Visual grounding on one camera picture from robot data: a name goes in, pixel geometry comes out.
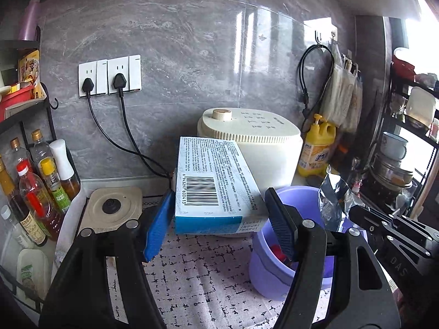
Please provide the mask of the snack packet on rack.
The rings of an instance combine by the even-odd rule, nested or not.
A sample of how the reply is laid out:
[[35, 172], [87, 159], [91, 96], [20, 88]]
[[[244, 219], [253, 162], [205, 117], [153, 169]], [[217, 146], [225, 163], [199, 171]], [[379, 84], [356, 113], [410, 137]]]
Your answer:
[[18, 79], [20, 83], [29, 83], [32, 85], [32, 98], [39, 99], [42, 97], [40, 86], [40, 52], [34, 50], [22, 57], [19, 61]]

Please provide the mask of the blue white cardboard box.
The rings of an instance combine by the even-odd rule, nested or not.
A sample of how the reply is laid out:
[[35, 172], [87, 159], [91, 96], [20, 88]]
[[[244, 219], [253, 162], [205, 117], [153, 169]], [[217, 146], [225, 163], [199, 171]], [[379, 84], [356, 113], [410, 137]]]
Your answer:
[[236, 142], [180, 138], [177, 234], [245, 236], [259, 232], [267, 220], [263, 197]]

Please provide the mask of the white wall socket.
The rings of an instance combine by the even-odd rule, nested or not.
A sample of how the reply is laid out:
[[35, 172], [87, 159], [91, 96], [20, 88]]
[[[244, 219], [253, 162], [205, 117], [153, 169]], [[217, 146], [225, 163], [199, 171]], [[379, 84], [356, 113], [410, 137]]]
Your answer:
[[125, 80], [126, 86], [123, 91], [141, 91], [141, 55], [123, 56], [107, 61], [107, 82], [109, 94], [117, 93], [113, 82], [115, 76], [121, 73]]
[[107, 59], [81, 63], [78, 65], [79, 98], [86, 97], [86, 93], [83, 91], [83, 83], [87, 78], [89, 78], [94, 84], [94, 87], [90, 92], [91, 96], [108, 94], [107, 67], [108, 67]]

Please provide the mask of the red cap oil bottle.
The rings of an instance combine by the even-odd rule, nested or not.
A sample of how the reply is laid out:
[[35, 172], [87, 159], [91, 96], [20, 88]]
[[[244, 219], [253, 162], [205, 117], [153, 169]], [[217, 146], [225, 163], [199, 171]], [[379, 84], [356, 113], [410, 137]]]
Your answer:
[[24, 202], [38, 224], [43, 226], [45, 234], [52, 241], [57, 241], [64, 214], [58, 210], [41, 178], [29, 169], [27, 160], [20, 161], [16, 170], [19, 175], [19, 190]]

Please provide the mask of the gold cap clear bottle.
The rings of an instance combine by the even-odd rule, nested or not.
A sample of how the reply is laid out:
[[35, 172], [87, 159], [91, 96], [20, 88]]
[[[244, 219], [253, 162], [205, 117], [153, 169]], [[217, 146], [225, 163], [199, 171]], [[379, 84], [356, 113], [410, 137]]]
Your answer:
[[39, 165], [45, 158], [53, 158], [48, 142], [44, 139], [40, 129], [36, 129], [31, 133], [33, 140], [33, 150], [36, 164]]

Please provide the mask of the black dish rack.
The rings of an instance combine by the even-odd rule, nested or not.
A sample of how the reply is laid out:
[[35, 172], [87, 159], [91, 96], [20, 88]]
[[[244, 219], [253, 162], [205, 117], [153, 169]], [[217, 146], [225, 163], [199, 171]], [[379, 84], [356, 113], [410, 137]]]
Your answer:
[[[432, 136], [433, 123], [431, 123], [429, 126], [425, 126], [422, 124], [422, 122], [420, 122], [420, 120], [415, 119], [407, 114], [406, 103], [409, 101], [413, 88], [420, 88], [424, 90], [426, 93], [431, 94], [436, 101], [438, 101], [438, 91], [435, 91], [422, 83], [418, 83], [416, 81], [415, 74], [409, 78], [406, 78], [405, 75], [401, 76], [398, 73], [398, 68], [395, 66], [395, 64], [391, 63], [389, 95], [385, 99], [383, 104], [384, 109], [379, 116], [378, 124], [376, 124], [376, 135], [374, 136], [373, 143], [371, 144], [371, 151], [368, 155], [367, 167], [371, 163], [374, 154], [378, 152], [377, 144], [381, 143], [382, 132], [387, 129], [394, 129], [396, 126], [400, 127], [401, 129], [405, 129], [407, 132], [410, 132], [423, 142], [433, 147], [432, 155], [430, 156], [426, 172], [422, 174], [419, 195], [416, 196], [416, 200], [409, 212], [411, 218], [417, 218], [423, 211], [424, 202], [426, 201], [438, 174], [438, 137], [434, 138]], [[394, 117], [393, 113], [391, 112], [390, 104], [391, 95], [393, 93], [401, 96], [405, 100], [405, 104], [403, 105], [404, 111], [401, 116]]]

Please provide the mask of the yellow dish soap bottle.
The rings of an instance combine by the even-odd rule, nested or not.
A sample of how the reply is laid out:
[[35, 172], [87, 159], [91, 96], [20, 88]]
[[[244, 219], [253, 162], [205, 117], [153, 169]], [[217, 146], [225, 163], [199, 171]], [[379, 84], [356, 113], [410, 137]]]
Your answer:
[[336, 139], [336, 127], [320, 114], [314, 114], [314, 122], [306, 133], [298, 161], [298, 173], [302, 177], [322, 173], [329, 159], [330, 149]]

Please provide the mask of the left white wall socket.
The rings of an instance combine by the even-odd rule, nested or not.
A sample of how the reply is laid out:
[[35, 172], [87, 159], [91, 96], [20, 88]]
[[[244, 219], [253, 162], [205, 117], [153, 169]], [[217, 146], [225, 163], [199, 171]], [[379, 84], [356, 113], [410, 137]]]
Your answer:
[[86, 93], [83, 91], [83, 83], [87, 78], [89, 78], [94, 84], [94, 87], [90, 92], [91, 96], [108, 94], [107, 67], [108, 67], [107, 59], [81, 63], [78, 65], [79, 98], [86, 97]]

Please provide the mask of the white enamel mug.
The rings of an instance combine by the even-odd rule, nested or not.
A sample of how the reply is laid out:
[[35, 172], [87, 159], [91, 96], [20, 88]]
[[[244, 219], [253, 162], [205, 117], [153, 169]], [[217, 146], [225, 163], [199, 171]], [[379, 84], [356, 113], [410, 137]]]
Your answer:
[[406, 156], [408, 141], [397, 134], [383, 132], [380, 152], [392, 160], [402, 160]]

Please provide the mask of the red paper piece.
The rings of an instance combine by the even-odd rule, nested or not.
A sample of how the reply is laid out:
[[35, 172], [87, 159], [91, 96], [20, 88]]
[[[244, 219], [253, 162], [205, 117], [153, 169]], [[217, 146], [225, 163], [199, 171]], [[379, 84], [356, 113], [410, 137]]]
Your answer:
[[278, 244], [270, 246], [270, 250], [280, 262], [285, 262], [288, 259]]

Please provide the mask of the small white cap jar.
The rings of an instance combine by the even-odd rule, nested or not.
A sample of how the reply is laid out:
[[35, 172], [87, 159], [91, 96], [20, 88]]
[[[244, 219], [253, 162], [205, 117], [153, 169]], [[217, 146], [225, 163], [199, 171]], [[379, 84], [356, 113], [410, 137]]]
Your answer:
[[22, 225], [17, 221], [9, 205], [6, 204], [1, 208], [1, 218], [7, 230], [11, 232], [12, 238], [16, 240], [23, 249], [34, 248], [33, 241], [29, 238]]

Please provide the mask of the black metal kitchen rack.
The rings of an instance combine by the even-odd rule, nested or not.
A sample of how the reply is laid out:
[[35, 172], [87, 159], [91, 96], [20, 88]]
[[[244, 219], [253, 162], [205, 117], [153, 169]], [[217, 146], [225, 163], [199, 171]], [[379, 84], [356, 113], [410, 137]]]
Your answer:
[[[18, 74], [18, 61], [25, 55], [40, 48], [41, 29], [36, 28], [33, 40], [2, 40], [1, 41], [1, 70], [14, 70]], [[13, 180], [17, 179], [13, 169], [10, 140], [18, 137], [22, 145], [31, 149], [33, 144], [27, 139], [25, 124], [36, 116], [44, 116], [50, 129], [50, 140], [57, 138], [52, 111], [58, 108], [57, 98], [47, 96], [44, 100], [32, 104], [22, 111], [1, 121], [1, 156], [8, 174]], [[16, 296], [18, 282], [16, 281], [16, 265], [19, 252], [23, 248], [12, 238], [12, 232], [1, 221], [1, 301], [14, 299], [21, 310], [32, 321], [37, 322], [40, 317], [41, 304], [34, 302], [31, 306], [21, 302]]]

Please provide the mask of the shiny snack foil bag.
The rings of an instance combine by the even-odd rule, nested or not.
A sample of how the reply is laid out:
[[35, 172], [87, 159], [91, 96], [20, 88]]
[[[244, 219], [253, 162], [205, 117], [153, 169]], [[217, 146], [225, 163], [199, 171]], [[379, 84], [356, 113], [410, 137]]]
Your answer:
[[319, 188], [320, 216], [325, 229], [346, 232], [350, 227], [357, 227], [348, 217], [350, 208], [355, 205], [365, 204], [351, 191], [341, 175], [328, 165]]

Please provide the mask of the dark soy sauce bottle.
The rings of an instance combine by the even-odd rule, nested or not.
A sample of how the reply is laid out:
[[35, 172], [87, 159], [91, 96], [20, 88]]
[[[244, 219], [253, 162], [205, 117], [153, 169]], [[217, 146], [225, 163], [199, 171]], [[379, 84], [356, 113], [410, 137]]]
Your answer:
[[3, 159], [0, 159], [0, 181], [2, 191], [7, 197], [7, 201], [17, 221], [22, 225], [36, 246], [43, 246], [48, 238], [35, 221], [26, 203], [24, 203], [16, 184], [7, 172]]

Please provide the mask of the red container on rack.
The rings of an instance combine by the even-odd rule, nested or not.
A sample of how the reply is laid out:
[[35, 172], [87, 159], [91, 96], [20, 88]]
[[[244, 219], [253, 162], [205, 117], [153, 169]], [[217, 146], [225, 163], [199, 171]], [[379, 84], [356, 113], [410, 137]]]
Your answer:
[[33, 85], [20, 86], [19, 83], [10, 86], [10, 91], [1, 96], [1, 121], [5, 116], [6, 108], [14, 106], [18, 103], [27, 102], [33, 98]]

